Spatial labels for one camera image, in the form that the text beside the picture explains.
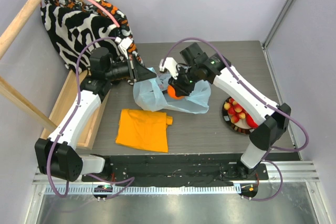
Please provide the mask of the fake orange fruit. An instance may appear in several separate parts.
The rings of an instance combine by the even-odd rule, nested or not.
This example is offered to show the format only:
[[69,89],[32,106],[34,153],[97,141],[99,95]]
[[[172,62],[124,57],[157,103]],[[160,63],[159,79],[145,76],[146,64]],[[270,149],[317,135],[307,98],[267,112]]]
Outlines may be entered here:
[[184,96],[177,96],[176,95],[176,91],[175,89],[169,85],[168,88],[167,88],[167,94],[172,98],[172,99],[176,99],[176,100],[181,100],[184,98]]

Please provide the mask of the light blue printed plastic bag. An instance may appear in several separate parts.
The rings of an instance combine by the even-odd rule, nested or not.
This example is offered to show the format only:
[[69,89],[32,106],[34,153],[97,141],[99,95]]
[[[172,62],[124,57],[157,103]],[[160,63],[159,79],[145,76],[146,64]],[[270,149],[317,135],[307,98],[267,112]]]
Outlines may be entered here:
[[156,78],[134,83],[133,98],[135,103],[143,110],[152,112],[167,109],[192,114],[207,113],[211,95],[210,84],[207,81],[196,83],[189,96],[177,100],[171,98],[167,93],[170,77],[168,73],[158,73]]

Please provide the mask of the fake lychee bunch red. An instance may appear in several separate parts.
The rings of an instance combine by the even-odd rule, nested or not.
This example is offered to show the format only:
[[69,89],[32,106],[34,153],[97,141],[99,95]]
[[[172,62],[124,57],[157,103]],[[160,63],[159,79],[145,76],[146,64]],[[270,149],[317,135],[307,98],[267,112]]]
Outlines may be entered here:
[[224,102],[223,109],[227,112],[229,120],[234,124],[246,119],[246,111],[233,98]]

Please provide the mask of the fake red apple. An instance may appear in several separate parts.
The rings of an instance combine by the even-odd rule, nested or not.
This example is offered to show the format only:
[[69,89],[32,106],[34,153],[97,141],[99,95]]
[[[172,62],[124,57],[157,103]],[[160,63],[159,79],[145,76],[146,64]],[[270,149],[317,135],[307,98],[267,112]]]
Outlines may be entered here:
[[252,129],[256,129],[258,127],[258,124],[253,120],[253,118],[249,114],[246,115],[246,123]]

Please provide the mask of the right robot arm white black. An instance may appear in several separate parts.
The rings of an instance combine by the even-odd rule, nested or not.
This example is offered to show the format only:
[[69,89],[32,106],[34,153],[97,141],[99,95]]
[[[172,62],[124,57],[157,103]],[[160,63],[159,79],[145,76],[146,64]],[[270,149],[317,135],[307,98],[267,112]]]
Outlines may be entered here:
[[250,143],[236,166],[238,177],[250,179],[273,144],[286,132],[290,106],[278,105],[263,96],[219,52],[208,56],[194,42],[180,54],[184,64],[177,63],[172,57],[165,57],[159,64],[161,73],[171,75],[168,90],[171,97],[186,97],[196,83],[207,81],[229,94],[256,123],[249,135]]

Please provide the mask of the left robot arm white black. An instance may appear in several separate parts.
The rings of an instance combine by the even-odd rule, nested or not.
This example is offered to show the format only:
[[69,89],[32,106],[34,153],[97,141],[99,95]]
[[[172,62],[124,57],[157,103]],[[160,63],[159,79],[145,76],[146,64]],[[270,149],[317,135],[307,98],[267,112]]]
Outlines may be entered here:
[[107,48],[92,51],[90,74],[80,84],[73,105],[59,126],[47,139],[39,138],[35,153],[42,174],[74,182],[79,176],[93,173],[105,182],[112,174],[105,158],[99,155],[79,156],[77,143],[91,115],[109,93],[112,82],[129,79],[134,82],[156,78],[156,74],[134,59],[114,63]]

